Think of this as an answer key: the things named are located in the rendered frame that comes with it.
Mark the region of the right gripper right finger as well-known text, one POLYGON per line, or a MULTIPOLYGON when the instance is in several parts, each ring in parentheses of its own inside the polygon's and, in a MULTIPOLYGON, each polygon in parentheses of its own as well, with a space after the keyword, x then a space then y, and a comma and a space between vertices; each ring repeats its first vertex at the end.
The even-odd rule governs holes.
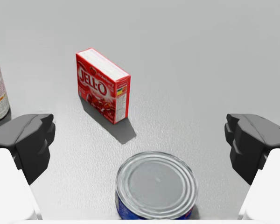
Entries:
POLYGON ((227 114, 232 168, 250 188, 239 220, 280 220, 280 126, 255 114, 227 114))

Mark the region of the red carton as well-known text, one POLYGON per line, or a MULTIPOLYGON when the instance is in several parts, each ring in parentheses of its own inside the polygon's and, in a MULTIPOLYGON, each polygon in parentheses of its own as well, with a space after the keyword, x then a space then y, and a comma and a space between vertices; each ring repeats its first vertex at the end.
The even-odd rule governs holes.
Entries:
POLYGON ((131 76, 94 48, 76 53, 79 96, 112 124, 128 117, 131 76))

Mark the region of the blue flat can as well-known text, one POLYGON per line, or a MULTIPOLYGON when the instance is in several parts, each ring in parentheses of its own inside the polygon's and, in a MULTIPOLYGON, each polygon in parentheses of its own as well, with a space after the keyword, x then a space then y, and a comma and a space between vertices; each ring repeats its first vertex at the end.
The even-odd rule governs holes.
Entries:
POLYGON ((115 204, 121 219, 190 219, 198 198, 194 172, 164 152, 128 158, 116 176, 115 204))

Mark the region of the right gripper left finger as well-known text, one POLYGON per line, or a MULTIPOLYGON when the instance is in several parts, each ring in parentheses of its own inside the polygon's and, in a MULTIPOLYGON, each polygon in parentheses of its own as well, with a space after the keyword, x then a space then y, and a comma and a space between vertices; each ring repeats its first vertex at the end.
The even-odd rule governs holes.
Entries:
POLYGON ((25 114, 0 127, 0 220, 41 220, 30 185, 48 168, 53 114, 25 114))

